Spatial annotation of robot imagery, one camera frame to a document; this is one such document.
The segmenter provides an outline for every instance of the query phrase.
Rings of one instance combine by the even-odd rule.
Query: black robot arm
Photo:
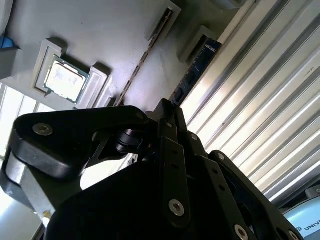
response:
[[[81,190],[85,168],[138,161]],[[29,114],[13,126],[3,190],[56,239],[302,240],[222,152],[205,152],[181,108],[132,106]]]

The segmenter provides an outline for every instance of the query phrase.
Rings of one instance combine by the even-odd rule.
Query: hex bolt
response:
[[[297,235],[293,232],[293,231],[289,231],[290,236],[292,237],[293,240],[299,240],[299,238],[297,237]]]
[[[176,199],[172,199],[169,201],[169,208],[170,211],[178,217],[182,217],[185,214],[184,206]]]
[[[234,226],[234,230],[236,235],[241,239],[241,240],[248,240],[248,234],[244,228],[238,224]]]
[[[191,138],[192,138],[193,140],[198,140],[197,135],[195,135],[194,133],[191,134]]]
[[[221,153],[218,153],[218,157],[220,160],[225,160],[225,157]]]
[[[32,127],[33,131],[40,136],[49,136],[54,130],[52,127],[45,123],[37,123]]]

